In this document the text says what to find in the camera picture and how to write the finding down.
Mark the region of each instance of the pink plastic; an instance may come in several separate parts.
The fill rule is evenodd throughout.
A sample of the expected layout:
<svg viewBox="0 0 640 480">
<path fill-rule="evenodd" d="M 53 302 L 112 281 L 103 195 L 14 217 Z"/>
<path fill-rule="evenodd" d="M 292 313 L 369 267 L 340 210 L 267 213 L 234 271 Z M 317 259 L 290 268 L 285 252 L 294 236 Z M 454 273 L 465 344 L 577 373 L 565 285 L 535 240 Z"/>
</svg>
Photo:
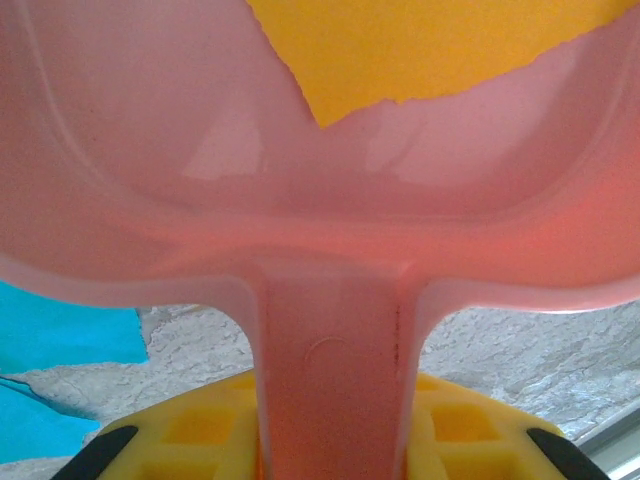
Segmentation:
<svg viewBox="0 0 640 480">
<path fill-rule="evenodd" d="M 228 312 L 272 478 L 398 478 L 417 356 L 449 312 L 640 296 L 639 7 L 325 130 L 241 0 L 0 15 L 1 275 Z"/>
</svg>

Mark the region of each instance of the gray stone surface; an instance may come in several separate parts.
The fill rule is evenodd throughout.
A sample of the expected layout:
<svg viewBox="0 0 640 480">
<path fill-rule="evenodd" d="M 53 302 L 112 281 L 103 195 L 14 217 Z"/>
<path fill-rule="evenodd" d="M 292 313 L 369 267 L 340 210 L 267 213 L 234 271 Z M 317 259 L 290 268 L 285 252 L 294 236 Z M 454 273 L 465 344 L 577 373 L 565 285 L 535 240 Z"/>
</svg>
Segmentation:
<svg viewBox="0 0 640 480">
<path fill-rule="evenodd" d="M 103 423 L 247 370 L 235 323 L 192 306 L 143 311 L 145 365 L 58 367 L 14 376 Z M 571 438 L 640 397 L 640 303 L 572 315 L 469 309 L 427 340 L 420 368 L 558 424 Z M 2 480 L 45 480 L 66 459 L 0 466 Z"/>
</svg>

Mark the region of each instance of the yellow plastic base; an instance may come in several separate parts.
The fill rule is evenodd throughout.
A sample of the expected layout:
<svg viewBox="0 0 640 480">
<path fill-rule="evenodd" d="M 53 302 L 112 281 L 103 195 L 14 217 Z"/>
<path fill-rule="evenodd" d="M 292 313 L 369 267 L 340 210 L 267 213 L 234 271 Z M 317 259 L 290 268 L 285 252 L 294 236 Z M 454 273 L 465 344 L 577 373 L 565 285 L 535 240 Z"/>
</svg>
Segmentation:
<svg viewBox="0 0 640 480">
<path fill-rule="evenodd" d="M 420 374 L 407 449 L 408 480 L 564 480 L 527 436 L 553 425 Z M 247 372 L 109 425 L 138 433 L 100 480 L 259 479 L 255 379 Z"/>
</svg>

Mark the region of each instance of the yellow paper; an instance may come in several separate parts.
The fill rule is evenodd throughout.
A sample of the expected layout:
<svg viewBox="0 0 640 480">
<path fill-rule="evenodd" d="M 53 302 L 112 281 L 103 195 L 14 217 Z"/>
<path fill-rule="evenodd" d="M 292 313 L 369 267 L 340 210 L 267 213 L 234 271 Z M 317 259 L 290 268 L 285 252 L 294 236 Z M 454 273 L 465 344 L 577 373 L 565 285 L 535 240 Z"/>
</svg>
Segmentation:
<svg viewBox="0 0 640 480">
<path fill-rule="evenodd" d="M 458 93 L 638 0 L 248 0 L 320 126 L 383 99 Z"/>
</svg>

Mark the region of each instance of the blue paper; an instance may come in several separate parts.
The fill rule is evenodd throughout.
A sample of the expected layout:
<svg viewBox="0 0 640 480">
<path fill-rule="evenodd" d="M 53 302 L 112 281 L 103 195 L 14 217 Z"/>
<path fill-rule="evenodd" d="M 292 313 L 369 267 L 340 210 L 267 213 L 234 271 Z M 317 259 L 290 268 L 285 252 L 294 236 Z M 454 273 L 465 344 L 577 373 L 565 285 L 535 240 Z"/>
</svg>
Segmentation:
<svg viewBox="0 0 640 480">
<path fill-rule="evenodd" d="M 24 384 L 0 378 L 0 463 L 72 456 L 94 420 L 62 415 Z"/>
<path fill-rule="evenodd" d="M 146 360 L 135 310 L 71 305 L 0 282 L 0 374 Z"/>
</svg>

